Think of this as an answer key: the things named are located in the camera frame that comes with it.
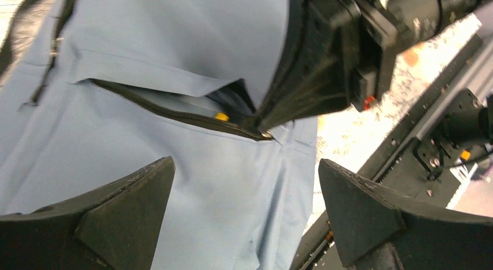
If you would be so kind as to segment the blue grey backpack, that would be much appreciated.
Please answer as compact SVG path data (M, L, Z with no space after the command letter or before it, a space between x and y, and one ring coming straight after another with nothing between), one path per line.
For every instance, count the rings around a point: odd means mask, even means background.
M153 269L289 269L308 218L317 119L249 137L149 111L250 115L283 51L289 0L55 0L1 89L1 213L29 213L171 156Z

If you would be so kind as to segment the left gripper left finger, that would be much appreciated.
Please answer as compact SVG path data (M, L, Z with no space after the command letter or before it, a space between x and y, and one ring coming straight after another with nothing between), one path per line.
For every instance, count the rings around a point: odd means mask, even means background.
M161 158L119 180L1 216L2 269L149 269L175 173Z

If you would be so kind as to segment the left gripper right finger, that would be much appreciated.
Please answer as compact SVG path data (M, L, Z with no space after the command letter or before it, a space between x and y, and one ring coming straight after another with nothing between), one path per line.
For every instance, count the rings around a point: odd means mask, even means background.
M405 196L322 159L319 180L346 269L491 269L492 219Z

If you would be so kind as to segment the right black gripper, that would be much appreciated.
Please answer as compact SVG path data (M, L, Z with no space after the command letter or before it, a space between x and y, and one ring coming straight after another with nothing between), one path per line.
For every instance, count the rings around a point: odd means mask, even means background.
M355 98L352 78L375 37L380 0L288 0L283 53L256 111L256 128L341 111Z

